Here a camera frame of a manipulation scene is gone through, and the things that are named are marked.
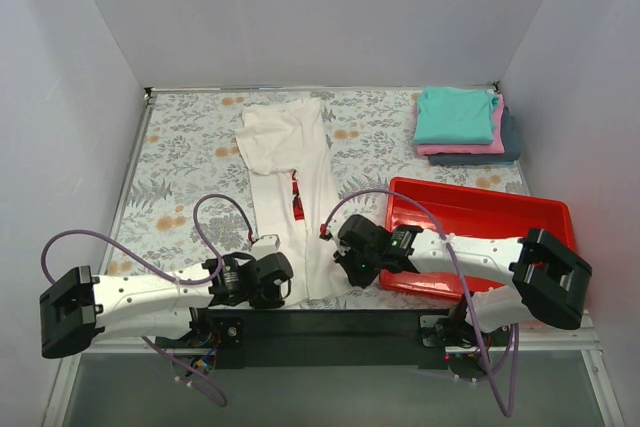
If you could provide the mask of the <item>white coca-cola t-shirt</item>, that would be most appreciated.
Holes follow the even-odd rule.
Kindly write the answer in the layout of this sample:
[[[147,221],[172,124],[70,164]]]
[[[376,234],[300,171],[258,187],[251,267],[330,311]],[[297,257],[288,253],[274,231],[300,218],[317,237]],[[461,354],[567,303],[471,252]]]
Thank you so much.
[[[236,144],[248,169],[258,234],[275,234],[293,269],[289,305],[350,289],[320,227],[339,201],[316,98],[243,109]]]

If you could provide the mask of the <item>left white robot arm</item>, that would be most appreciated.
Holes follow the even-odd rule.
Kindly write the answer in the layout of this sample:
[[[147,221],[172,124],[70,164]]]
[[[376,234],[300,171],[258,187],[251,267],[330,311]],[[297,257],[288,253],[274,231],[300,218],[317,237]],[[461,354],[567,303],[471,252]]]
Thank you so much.
[[[161,337],[205,345],[213,333],[203,312],[247,303],[253,309],[285,304],[282,285],[293,268],[281,252],[255,258],[232,253],[170,272],[135,276],[96,276],[75,267],[39,298],[41,355],[59,359],[110,339]]]

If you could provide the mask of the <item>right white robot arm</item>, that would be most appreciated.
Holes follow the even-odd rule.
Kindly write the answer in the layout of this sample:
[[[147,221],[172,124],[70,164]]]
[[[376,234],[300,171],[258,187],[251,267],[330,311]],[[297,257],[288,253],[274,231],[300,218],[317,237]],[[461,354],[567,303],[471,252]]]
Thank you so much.
[[[437,322],[438,336],[454,332],[475,344],[500,327],[538,320],[565,331],[582,324],[592,267],[545,229],[524,237],[441,236],[418,225],[393,230],[355,214],[326,231],[334,260],[353,286],[366,288],[383,271],[453,275],[463,286],[456,313]]]

